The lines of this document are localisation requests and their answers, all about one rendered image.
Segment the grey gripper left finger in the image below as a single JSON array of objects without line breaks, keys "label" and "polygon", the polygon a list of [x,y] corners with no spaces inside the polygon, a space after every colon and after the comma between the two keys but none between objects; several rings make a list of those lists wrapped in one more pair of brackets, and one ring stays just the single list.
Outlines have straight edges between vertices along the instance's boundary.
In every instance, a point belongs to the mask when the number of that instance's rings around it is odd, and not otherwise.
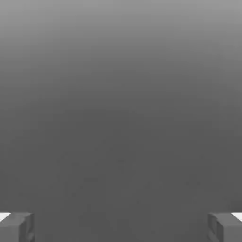
[{"label": "grey gripper left finger", "polygon": [[35,214],[0,212],[0,242],[35,242]]}]

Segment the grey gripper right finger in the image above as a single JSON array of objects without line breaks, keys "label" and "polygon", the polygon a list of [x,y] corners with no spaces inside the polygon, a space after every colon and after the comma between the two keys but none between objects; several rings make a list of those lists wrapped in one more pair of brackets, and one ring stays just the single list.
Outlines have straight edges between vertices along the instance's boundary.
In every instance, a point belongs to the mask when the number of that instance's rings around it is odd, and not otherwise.
[{"label": "grey gripper right finger", "polygon": [[242,212],[208,213],[208,242],[242,242]]}]

